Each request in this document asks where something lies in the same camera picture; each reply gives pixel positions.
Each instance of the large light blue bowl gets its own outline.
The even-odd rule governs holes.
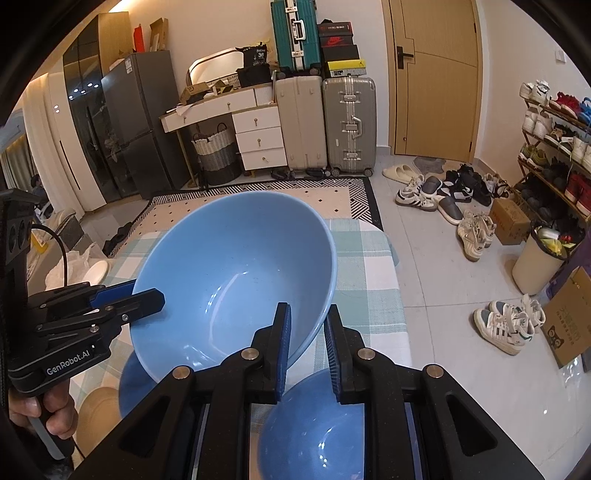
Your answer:
[[[156,381],[177,365],[219,365],[291,305],[288,366],[318,333],[336,285],[336,248],[320,215],[283,193],[246,192],[187,215],[152,250],[134,293],[157,288],[161,312],[134,322],[138,359]]]
[[[258,447],[264,480],[363,478],[363,405],[341,405],[321,370],[287,391],[267,418]]]

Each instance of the silver suitcase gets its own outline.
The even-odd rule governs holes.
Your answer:
[[[303,76],[277,80],[275,94],[290,170],[325,169],[328,163],[322,79]]]
[[[342,171],[374,173],[376,154],[375,83],[367,77],[327,79],[324,119],[333,176]]]

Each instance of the desk leg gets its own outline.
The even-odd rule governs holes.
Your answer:
[[[191,180],[189,181],[187,186],[190,189],[193,189],[193,188],[197,187],[197,182],[195,181],[195,175],[193,174],[193,169],[191,168],[191,164],[189,163],[189,157],[187,156],[187,151],[184,148],[183,139],[181,138],[181,132],[178,130],[176,132],[177,132],[178,143],[180,144],[181,150],[183,151],[183,157],[185,159],[185,163],[187,164],[187,168],[189,169],[189,175],[191,175]]]

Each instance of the teal suitcase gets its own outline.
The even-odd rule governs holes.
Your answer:
[[[271,15],[279,66],[292,72],[319,72],[320,40],[313,0],[275,0]]]

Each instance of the beige trash can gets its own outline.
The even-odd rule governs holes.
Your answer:
[[[512,272],[513,280],[521,293],[528,295],[541,292],[566,259],[566,256],[558,258],[548,253],[544,244],[534,235],[532,231]]]

